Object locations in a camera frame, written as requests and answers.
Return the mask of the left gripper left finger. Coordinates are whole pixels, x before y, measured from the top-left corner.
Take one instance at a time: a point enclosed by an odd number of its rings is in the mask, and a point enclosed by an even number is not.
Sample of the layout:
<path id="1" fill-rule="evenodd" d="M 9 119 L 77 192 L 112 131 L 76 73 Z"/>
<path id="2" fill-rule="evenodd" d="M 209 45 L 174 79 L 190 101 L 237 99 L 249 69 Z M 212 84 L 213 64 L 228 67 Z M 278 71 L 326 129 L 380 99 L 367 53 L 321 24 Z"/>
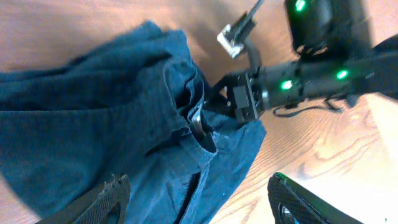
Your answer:
<path id="1" fill-rule="evenodd" d="M 37 224 L 124 224 L 130 192 L 128 176 L 116 175 Z"/>

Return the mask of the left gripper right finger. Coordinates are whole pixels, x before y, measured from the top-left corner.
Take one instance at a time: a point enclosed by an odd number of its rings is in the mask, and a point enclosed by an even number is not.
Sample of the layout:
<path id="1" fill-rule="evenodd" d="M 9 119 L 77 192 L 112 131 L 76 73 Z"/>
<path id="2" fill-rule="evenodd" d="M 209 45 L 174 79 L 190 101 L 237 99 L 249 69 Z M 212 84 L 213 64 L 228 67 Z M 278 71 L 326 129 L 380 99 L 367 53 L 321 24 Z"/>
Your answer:
<path id="1" fill-rule="evenodd" d="M 267 190 L 275 224 L 360 224 L 281 172 Z"/>

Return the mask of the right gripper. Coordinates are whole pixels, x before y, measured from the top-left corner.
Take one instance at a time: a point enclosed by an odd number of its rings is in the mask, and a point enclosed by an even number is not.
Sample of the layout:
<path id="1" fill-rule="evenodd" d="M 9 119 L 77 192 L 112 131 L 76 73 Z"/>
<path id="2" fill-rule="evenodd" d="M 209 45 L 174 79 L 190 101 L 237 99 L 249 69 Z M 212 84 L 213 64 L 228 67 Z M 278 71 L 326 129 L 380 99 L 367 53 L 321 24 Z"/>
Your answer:
<path id="1" fill-rule="evenodd" d="M 205 109 L 247 123 L 267 110 L 267 88 L 259 82 L 259 72 L 249 70 L 225 75 L 210 90 Z"/>

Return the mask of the navy blue shorts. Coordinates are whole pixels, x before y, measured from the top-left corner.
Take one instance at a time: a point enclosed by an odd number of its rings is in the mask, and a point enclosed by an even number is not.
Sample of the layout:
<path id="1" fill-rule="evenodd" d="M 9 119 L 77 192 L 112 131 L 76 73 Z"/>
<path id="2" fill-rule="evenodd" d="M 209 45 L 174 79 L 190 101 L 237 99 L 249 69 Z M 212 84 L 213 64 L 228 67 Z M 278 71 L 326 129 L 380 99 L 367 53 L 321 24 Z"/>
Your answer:
<path id="1" fill-rule="evenodd" d="M 63 67 L 1 74 L 1 173 L 47 217 L 129 177 L 127 223 L 208 223 L 245 179 L 266 131 L 204 110 L 180 30 L 153 22 Z"/>

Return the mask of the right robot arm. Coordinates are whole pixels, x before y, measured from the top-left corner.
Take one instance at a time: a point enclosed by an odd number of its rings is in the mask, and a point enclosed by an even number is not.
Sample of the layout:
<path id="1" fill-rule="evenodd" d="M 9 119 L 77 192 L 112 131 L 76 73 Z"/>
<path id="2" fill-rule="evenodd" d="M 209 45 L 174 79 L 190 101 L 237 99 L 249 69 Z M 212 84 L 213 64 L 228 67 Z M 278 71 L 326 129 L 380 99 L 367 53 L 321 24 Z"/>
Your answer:
<path id="1" fill-rule="evenodd" d="M 204 109 L 247 123 L 266 111 L 293 117 L 304 101 L 323 100 L 324 110 L 339 113 L 335 100 L 354 107 L 368 93 L 397 98 L 397 37 L 372 46 L 361 1 L 286 0 L 298 59 L 271 67 L 263 66 L 249 40 L 260 6 L 257 2 L 218 34 L 229 56 L 246 54 L 249 67 L 218 81 L 206 96 Z"/>

